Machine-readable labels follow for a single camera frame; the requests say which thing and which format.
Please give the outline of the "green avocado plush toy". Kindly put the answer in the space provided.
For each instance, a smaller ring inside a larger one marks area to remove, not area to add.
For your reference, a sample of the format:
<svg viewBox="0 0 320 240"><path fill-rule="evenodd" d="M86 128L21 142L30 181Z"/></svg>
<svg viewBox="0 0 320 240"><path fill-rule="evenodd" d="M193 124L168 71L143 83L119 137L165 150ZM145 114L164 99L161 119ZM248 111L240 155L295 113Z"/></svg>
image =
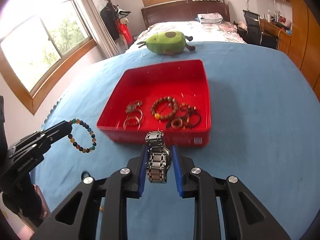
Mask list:
<svg viewBox="0 0 320 240"><path fill-rule="evenodd" d="M185 48L194 51L196 47L187 43L192 40L192 36L185 36L180 31L165 31L151 35L145 41L138 42L137 45L139 48L146 46L149 51L158 55L172 56L180 54Z"/></svg>

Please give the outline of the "plain silver bangle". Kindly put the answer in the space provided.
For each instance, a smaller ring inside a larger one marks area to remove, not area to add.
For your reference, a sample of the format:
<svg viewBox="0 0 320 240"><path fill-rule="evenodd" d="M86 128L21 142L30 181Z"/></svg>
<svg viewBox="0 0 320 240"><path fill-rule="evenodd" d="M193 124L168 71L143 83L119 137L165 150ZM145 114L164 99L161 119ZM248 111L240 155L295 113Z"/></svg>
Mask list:
<svg viewBox="0 0 320 240"><path fill-rule="evenodd" d="M127 128L136 128L137 130L140 129L140 120L136 116L129 116L124 120L123 129L126 130Z"/></svg>

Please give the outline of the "folded white blanket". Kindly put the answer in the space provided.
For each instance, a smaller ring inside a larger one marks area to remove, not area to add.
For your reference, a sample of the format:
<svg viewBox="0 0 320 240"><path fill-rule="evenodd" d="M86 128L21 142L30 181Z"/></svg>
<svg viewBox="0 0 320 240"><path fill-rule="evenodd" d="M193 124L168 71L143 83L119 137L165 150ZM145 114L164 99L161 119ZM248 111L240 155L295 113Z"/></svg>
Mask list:
<svg viewBox="0 0 320 240"><path fill-rule="evenodd" d="M222 23L223 17L220 13L208 13L208 14L198 14L195 18L196 21L204 24L209 23Z"/></svg>

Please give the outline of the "silver metal wristwatch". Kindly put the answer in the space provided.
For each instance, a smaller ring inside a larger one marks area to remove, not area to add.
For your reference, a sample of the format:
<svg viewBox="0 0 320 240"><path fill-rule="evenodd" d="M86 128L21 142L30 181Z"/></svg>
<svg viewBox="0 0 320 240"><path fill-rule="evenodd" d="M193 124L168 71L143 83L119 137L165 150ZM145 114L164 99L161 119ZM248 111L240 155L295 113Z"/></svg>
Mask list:
<svg viewBox="0 0 320 240"><path fill-rule="evenodd" d="M167 173L171 167L172 154L164 142L164 132L149 132L146 137L146 147L148 150L148 162L146 174L150 183L165 184Z"/></svg>

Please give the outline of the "floral bed sheet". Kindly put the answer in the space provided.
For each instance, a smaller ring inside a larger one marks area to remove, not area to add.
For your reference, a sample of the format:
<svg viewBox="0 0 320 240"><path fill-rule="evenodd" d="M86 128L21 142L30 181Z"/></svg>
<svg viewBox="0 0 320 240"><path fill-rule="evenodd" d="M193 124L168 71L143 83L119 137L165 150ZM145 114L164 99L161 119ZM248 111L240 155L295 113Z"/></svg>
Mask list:
<svg viewBox="0 0 320 240"><path fill-rule="evenodd" d="M126 52L139 50L139 42L145 41L149 36L164 31L180 31L186 36L192 36L193 42L234 42L244 43L237 32L236 25L230 22L200 23L197 21L162 22L149 26L139 34L137 40Z"/></svg>

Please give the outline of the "blue bed cover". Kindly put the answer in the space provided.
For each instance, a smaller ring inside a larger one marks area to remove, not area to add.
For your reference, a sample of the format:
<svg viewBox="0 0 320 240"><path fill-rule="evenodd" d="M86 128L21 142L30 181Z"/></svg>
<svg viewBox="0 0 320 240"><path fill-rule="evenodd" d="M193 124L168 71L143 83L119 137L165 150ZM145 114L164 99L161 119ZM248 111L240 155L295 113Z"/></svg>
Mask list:
<svg viewBox="0 0 320 240"><path fill-rule="evenodd" d="M210 141L204 148L180 148L212 176L237 176L281 224L300 239L319 211L319 101L287 57L240 43L197 42L181 58L201 59L212 109ZM79 118L92 128L125 70L175 61L147 50L89 65L68 78L70 87L47 117L44 129ZM142 146L115 144L98 129L97 149L83 154L67 138L54 143L31 173L53 211L81 181L110 176ZM176 190L173 168L166 184L146 181L140 199L127 201L129 239L193 239L194 200Z"/></svg>

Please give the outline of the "silver bangle with clasp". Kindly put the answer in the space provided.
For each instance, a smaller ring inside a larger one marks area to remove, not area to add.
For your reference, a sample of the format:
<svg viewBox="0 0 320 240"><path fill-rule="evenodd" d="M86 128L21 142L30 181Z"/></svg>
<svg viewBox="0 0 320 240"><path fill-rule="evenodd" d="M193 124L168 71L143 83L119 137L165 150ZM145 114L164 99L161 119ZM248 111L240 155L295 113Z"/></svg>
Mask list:
<svg viewBox="0 0 320 240"><path fill-rule="evenodd" d="M139 120L141 122L142 118L143 118L143 112L141 109L136 109L136 110L132 111L131 113L129 113L126 118L128 118L129 116L136 116L139 118Z"/></svg>

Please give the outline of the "coat rack with clothes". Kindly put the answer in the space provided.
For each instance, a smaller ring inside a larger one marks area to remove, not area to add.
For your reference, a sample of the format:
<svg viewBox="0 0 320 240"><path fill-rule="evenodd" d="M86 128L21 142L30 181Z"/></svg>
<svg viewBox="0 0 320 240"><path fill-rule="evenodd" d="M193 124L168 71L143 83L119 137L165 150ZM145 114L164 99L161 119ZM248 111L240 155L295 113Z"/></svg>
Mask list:
<svg viewBox="0 0 320 240"><path fill-rule="evenodd" d="M128 49L133 43L134 39L128 29L129 20L127 17L131 11L125 11L119 8L119 5L114 5L112 0L104 0L106 5L100 11L100 16L105 24L112 39L116 41L120 39L123 45Z"/></svg>

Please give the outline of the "wooden framed side window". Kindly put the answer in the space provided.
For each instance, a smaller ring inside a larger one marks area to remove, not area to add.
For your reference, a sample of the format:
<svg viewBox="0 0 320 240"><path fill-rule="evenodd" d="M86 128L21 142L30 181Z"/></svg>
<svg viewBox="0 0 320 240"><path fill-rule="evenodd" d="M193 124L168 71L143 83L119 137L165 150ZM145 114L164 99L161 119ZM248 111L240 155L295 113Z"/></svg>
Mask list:
<svg viewBox="0 0 320 240"><path fill-rule="evenodd" d="M75 0L1 0L1 75L31 114L96 45Z"/></svg>

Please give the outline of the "wooden wardrobe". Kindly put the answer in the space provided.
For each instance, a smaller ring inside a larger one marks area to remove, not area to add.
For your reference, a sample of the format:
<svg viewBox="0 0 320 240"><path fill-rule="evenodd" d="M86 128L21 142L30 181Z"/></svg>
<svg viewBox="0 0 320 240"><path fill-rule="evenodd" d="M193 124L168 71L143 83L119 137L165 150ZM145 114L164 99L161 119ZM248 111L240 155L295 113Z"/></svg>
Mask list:
<svg viewBox="0 0 320 240"><path fill-rule="evenodd" d="M291 0L289 58L319 97L319 23L303 0Z"/></svg>

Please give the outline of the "beige side curtain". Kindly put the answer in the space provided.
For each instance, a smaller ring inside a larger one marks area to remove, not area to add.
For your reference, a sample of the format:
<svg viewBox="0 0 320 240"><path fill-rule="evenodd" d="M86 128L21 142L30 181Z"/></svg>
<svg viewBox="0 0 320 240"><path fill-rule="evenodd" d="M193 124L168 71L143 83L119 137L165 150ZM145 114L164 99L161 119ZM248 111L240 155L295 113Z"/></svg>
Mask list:
<svg viewBox="0 0 320 240"><path fill-rule="evenodd" d="M101 53L106 58L119 54L118 47L112 39L92 0L74 0L87 28Z"/></svg>

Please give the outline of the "black office chair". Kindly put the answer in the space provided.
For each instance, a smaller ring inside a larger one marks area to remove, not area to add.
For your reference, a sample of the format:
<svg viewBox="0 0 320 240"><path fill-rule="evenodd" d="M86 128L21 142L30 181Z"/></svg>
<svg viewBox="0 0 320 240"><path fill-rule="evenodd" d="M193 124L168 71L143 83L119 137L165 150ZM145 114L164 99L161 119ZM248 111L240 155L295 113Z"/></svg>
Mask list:
<svg viewBox="0 0 320 240"><path fill-rule="evenodd" d="M247 25L248 43L256 46L277 49L278 38L262 31L260 15L248 10L243 10L243 14Z"/></svg>

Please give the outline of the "wooden desk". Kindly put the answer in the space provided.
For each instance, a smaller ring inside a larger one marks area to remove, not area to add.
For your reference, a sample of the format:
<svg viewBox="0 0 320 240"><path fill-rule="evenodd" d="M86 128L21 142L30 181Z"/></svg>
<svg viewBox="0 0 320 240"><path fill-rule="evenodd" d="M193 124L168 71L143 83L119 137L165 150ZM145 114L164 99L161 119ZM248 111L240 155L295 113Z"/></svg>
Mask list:
<svg viewBox="0 0 320 240"><path fill-rule="evenodd" d="M277 37L277 50L288 55L291 44L291 35L284 29L277 27L274 23L268 22L265 19L261 19L260 24L264 33Z"/></svg>

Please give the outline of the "red tin box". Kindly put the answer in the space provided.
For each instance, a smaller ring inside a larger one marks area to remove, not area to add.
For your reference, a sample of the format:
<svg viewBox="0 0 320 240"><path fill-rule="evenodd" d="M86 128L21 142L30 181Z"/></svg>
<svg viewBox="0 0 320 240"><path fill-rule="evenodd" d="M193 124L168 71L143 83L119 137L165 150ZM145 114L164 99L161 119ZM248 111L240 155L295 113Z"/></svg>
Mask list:
<svg viewBox="0 0 320 240"><path fill-rule="evenodd" d="M124 130L124 120L136 109L143 112L140 129ZM168 145L207 145L211 109L203 61L173 61L126 70L97 128L115 142L142 144L148 132L163 131Z"/></svg>

